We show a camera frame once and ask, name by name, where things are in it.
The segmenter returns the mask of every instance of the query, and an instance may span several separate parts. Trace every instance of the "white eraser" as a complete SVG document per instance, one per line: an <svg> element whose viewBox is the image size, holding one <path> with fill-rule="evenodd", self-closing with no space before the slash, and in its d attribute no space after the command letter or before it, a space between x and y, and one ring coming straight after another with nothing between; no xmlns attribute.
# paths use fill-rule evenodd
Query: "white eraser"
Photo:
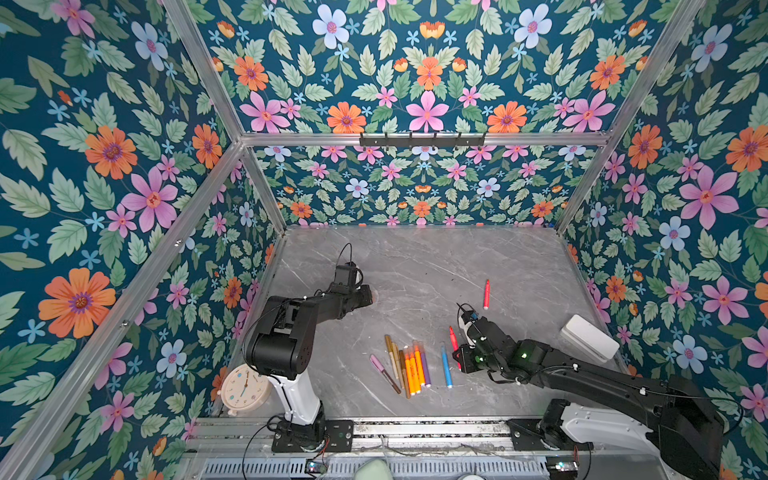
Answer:
<svg viewBox="0 0 768 480"><path fill-rule="evenodd" d="M560 331L566 339L592 359L606 363L619 350L619 343L579 315L573 315Z"/></svg>

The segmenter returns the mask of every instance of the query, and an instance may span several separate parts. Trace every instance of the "clock face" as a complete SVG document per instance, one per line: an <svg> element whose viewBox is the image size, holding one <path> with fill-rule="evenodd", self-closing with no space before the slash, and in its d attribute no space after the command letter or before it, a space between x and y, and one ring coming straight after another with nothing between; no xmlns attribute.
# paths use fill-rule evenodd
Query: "clock face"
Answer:
<svg viewBox="0 0 768 480"><path fill-rule="evenodd" d="M224 405L231 409L248 409L263 403L269 387L270 383L266 377L262 377L248 365L241 365L224 380L221 399Z"/></svg>

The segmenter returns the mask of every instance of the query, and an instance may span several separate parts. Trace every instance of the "marker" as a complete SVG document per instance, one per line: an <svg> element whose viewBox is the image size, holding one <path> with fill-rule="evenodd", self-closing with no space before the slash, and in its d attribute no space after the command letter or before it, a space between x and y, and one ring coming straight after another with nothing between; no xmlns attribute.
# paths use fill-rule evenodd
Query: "marker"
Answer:
<svg viewBox="0 0 768 480"><path fill-rule="evenodd" d="M453 345L453 351L455 352L456 350L458 350L458 340L456 340L456 334L453 333L453 327L450 327L450 328L451 328L451 345ZM458 361L456 363L458 364L458 369L461 370L462 364Z"/></svg>
<svg viewBox="0 0 768 480"><path fill-rule="evenodd" d="M384 378L387 379L387 381L392 386L392 388L395 389L397 394L400 395L400 388L395 384L395 380L392 380L392 377L389 376L386 370L384 370L384 365L382 365L379 359L376 358L376 355L371 354L371 363L373 364L374 368L379 370L384 375Z"/></svg>
<svg viewBox="0 0 768 480"><path fill-rule="evenodd" d="M482 308L484 310L487 310L490 302L491 302L491 280L488 279L485 281L485 296L483 297Z"/></svg>
<svg viewBox="0 0 768 480"><path fill-rule="evenodd" d="M426 381L424 380L424 366L422 364L422 354L419 351L419 344L413 340L413 356L416 360L416 372L419 373L419 385L425 386Z"/></svg>
<svg viewBox="0 0 768 480"><path fill-rule="evenodd" d="M395 378L397 381L400 381L400 375L397 372L397 364L395 363L395 353L392 350L392 340L389 338L389 335L384 335L384 341L386 342L386 349L389 353L389 361L392 362L392 370L394 370Z"/></svg>
<svg viewBox="0 0 768 480"><path fill-rule="evenodd" d="M440 343L440 351L442 353L442 371L445 373L445 384L448 388L453 388L453 381L451 380L451 367L448 364L448 354L445 352L445 342Z"/></svg>
<svg viewBox="0 0 768 480"><path fill-rule="evenodd" d="M400 384L400 387L402 388L406 385L407 380L405 377L401 376L401 373L400 373L400 356L397 350L397 344L394 342L390 342L389 344L392 345L392 356L395 357L395 371L397 372L397 381Z"/></svg>
<svg viewBox="0 0 768 480"><path fill-rule="evenodd" d="M428 387L432 386L432 380L429 378L429 367L427 366L427 353L424 349L424 343L419 346L419 352L422 354L422 368L424 369L424 381Z"/></svg>
<svg viewBox="0 0 768 480"><path fill-rule="evenodd" d="M400 367L400 377L402 378L402 389L406 391L406 398L411 398L411 387L408 384L408 373L406 373L406 356L402 354L402 350L397 351L397 363Z"/></svg>

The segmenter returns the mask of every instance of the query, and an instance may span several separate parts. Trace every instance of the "beige clock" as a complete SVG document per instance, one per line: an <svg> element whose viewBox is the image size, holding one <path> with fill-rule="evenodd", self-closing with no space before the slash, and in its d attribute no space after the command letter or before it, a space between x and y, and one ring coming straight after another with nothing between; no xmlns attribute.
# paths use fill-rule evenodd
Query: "beige clock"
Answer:
<svg viewBox="0 0 768 480"><path fill-rule="evenodd" d="M240 365L227 375L219 395L230 416L260 407L269 398L272 384L248 365Z"/></svg>

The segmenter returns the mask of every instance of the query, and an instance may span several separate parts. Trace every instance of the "red marker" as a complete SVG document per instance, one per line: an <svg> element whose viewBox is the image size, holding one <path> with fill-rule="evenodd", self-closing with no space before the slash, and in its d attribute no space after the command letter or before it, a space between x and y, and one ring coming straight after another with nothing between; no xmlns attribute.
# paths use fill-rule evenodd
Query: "red marker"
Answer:
<svg viewBox="0 0 768 480"><path fill-rule="evenodd" d="M458 350L458 340L456 339L456 334L453 333L453 327L450 327L451 329L451 345L453 345L453 351L455 352ZM462 369L462 364L460 362L456 362L458 364L458 369Z"/></svg>
<svg viewBox="0 0 768 480"><path fill-rule="evenodd" d="M483 297L482 301L482 308L483 310L488 309L488 305L491 302L491 280L485 281L485 296Z"/></svg>

